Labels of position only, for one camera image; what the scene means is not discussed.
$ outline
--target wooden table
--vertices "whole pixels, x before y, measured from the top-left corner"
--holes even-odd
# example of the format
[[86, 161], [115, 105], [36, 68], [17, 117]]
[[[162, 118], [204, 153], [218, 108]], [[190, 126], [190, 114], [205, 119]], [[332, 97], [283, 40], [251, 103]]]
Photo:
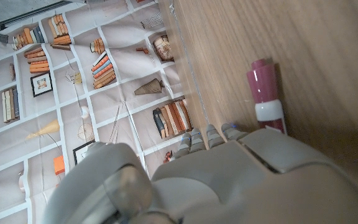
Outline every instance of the wooden table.
[[358, 185], [358, 1], [175, 0], [174, 14], [170, 1], [158, 2], [195, 127], [256, 130], [246, 72], [267, 58], [288, 134]]

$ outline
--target picture frame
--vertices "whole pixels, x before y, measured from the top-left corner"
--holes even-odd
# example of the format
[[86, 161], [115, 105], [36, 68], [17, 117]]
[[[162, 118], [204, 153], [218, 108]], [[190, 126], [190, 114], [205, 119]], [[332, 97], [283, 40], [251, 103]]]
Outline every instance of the picture frame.
[[92, 140], [92, 141], [89, 141], [89, 142], [83, 144], [82, 146], [79, 146], [79, 147], [73, 149], [75, 165], [80, 163], [85, 158], [85, 153], [88, 151], [88, 146], [94, 142], [95, 141]]
[[33, 97], [53, 91], [52, 78], [49, 72], [30, 78]]

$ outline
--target orange book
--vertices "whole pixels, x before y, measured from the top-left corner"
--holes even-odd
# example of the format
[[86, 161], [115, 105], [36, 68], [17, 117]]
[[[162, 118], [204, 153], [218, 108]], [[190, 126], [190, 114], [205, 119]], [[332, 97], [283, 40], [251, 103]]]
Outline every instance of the orange book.
[[110, 68], [112, 68], [112, 64], [110, 63], [108, 66], [106, 66], [106, 68], [100, 70], [100, 72], [96, 73], [93, 78], [98, 78], [99, 76], [101, 76], [104, 72], [107, 72]]
[[114, 71], [114, 69], [113, 69], [113, 68], [110, 68], [109, 70], [107, 70], [106, 72], [104, 72], [104, 73], [103, 73], [101, 76], [99, 76], [98, 78], [94, 78], [93, 81], [94, 81], [94, 82], [99, 81], [102, 77], [106, 76], [107, 73], [110, 73], [110, 72], [112, 72], [112, 71]]
[[65, 171], [65, 161], [63, 159], [63, 156], [54, 158], [53, 164], [55, 165], [55, 175], [61, 174]]
[[38, 63], [38, 64], [35, 64], [35, 65], [33, 65], [33, 64], [30, 65], [30, 69], [31, 68], [45, 68], [45, 67], [49, 67], [48, 62], [47, 63]]
[[106, 55], [104, 58], [102, 58], [102, 60], [100, 60], [100, 62], [93, 67], [91, 70], [92, 72], [96, 71], [98, 68], [100, 68], [100, 66], [102, 66], [104, 63], [106, 63], [109, 60], [109, 57]]
[[187, 112], [186, 106], [185, 106], [185, 104], [183, 103], [182, 100], [179, 100], [179, 105], [181, 107], [181, 110], [183, 110], [183, 113], [185, 114], [187, 125], [188, 125], [189, 129], [192, 130], [191, 123], [190, 123], [190, 117], [189, 117], [189, 114]]
[[30, 34], [30, 29], [29, 28], [24, 28], [24, 34], [25, 34], [25, 37], [27, 39], [27, 42], [29, 44], [33, 44], [33, 41], [32, 41], [32, 38], [31, 38], [31, 34]]
[[24, 52], [24, 57], [27, 57], [29, 54], [34, 54], [34, 53], [37, 53], [37, 52], [40, 52], [42, 51], [42, 47], [39, 47], [35, 50], [31, 50], [31, 51], [28, 51], [28, 52]]
[[175, 112], [175, 115], [177, 116], [177, 119], [178, 119], [178, 122], [179, 122], [180, 131], [186, 130], [185, 124], [183, 124], [183, 120], [182, 120], [182, 118], [181, 118], [181, 116], [180, 116], [180, 113], [179, 113], [179, 111], [178, 111], [177, 105], [176, 105], [175, 103], [171, 103], [171, 105], [172, 105], [172, 108], [173, 108], [173, 110], [174, 110], [174, 112]]
[[104, 82], [100, 83], [99, 85], [94, 86], [95, 89], [104, 87], [105, 85], [109, 84], [111, 81], [113, 81], [116, 78], [116, 75], [110, 76], [108, 79], [106, 79]]
[[34, 53], [34, 54], [29, 54], [27, 56], [27, 58], [42, 57], [42, 56], [45, 56], [44, 51], [40, 51], [40, 52], [37, 52], [37, 53]]
[[49, 67], [46, 68], [30, 68], [30, 73], [48, 72]]
[[32, 65], [37, 65], [39, 63], [48, 63], [48, 61], [44, 60], [44, 61], [40, 61], [40, 62], [31, 62]]

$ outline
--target bookshelf backdrop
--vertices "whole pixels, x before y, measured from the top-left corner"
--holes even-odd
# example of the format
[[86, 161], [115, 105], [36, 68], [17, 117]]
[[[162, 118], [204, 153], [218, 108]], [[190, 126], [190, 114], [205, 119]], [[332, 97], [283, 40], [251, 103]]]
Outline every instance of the bookshelf backdrop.
[[[1, 31], [9, 44], [0, 44], [0, 223], [41, 223], [48, 198], [75, 166], [73, 150], [91, 140], [130, 145], [150, 177], [165, 154], [176, 151], [185, 130], [162, 138], [153, 117], [156, 108], [184, 99], [175, 62], [161, 60], [153, 47], [166, 35], [163, 24], [145, 29], [140, 23], [158, 13], [151, 0], [72, 3]], [[53, 18], [60, 35], [52, 32]], [[44, 41], [15, 50], [12, 37], [21, 39], [27, 29], [39, 30]], [[31, 51], [44, 57], [41, 65], [29, 63], [25, 53]], [[115, 78], [95, 88], [92, 68], [103, 52]], [[154, 79], [163, 82], [161, 93], [134, 94]], [[51, 90], [34, 97], [32, 84], [49, 83]], [[2, 94], [13, 108], [6, 120]], [[64, 172], [53, 161], [60, 156]]]

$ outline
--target white shelf unit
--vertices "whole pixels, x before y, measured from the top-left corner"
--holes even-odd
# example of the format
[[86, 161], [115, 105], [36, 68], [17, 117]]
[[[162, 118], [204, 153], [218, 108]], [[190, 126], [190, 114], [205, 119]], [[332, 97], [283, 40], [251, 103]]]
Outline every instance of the white shelf unit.
[[[175, 76], [175, 63], [161, 62], [151, 46], [153, 38], [164, 35], [165, 28], [159, 25], [143, 29], [139, 23], [158, 13], [158, 5], [151, 0], [141, 3], [135, 0], [112, 0], [102, 3], [100, 6], [103, 6], [103, 9], [92, 8], [92, 11], [88, 5], [80, 8], [78, 4], [73, 5], [48, 12], [43, 17], [36, 18], [36, 23], [30, 22], [30, 25], [5, 30], [11, 37], [12, 34], [21, 34], [24, 27], [40, 26], [45, 42], [52, 42], [47, 19], [55, 13], [63, 14], [73, 44], [71, 51], [53, 49], [49, 44], [41, 44], [48, 58], [53, 91], [35, 98], [32, 96], [30, 77], [36, 74], [30, 74], [29, 64], [23, 53], [40, 45], [28, 45], [15, 52], [8, 44], [2, 46], [0, 51], [1, 74], [9, 71], [9, 64], [12, 62], [16, 69], [16, 80], [13, 82], [8, 80], [10, 74], [0, 75], [0, 91], [16, 86], [20, 108], [20, 119], [0, 125], [0, 155], [5, 158], [0, 159], [0, 174], [10, 172], [12, 167], [25, 169], [25, 198], [19, 193], [17, 195], [21, 196], [19, 205], [26, 207], [23, 211], [28, 214], [28, 223], [40, 222], [47, 199], [58, 183], [58, 177], [53, 170], [53, 157], [63, 155], [65, 161], [66, 172], [60, 174], [59, 178], [64, 178], [70, 169], [74, 168], [72, 150], [85, 143], [77, 136], [78, 128], [83, 123], [92, 124], [96, 141], [124, 142], [130, 145], [145, 170], [149, 171], [149, 176], [152, 176], [156, 166], [147, 167], [145, 161], [159, 161], [158, 164], [161, 164], [165, 151], [176, 149], [181, 139], [180, 135], [161, 139], [152, 116], [152, 110], [156, 107], [164, 106], [173, 99], [183, 98], [179, 79]], [[85, 19], [82, 16], [85, 12], [92, 13], [95, 22]], [[127, 24], [134, 24], [137, 28], [124, 32], [121, 27]], [[91, 64], [99, 55], [90, 52], [89, 43], [99, 37], [105, 43], [116, 79], [95, 90]], [[150, 54], [136, 52], [137, 47], [147, 47]], [[68, 71], [80, 72], [83, 83], [72, 84], [66, 81], [65, 75]], [[162, 93], [148, 97], [134, 95], [135, 89], [154, 78], [163, 80], [166, 88], [163, 88]], [[89, 118], [81, 118], [80, 106], [89, 108]], [[118, 108], [120, 112], [116, 123], [117, 131], [111, 136]], [[23, 141], [28, 134], [38, 131], [54, 119], [58, 119], [60, 131], [50, 134], [51, 138], [43, 135]], [[43, 180], [40, 180], [41, 175], [45, 175]], [[0, 213], [8, 214], [21, 208], [16, 204], [15, 206], [16, 208], [8, 208]]]

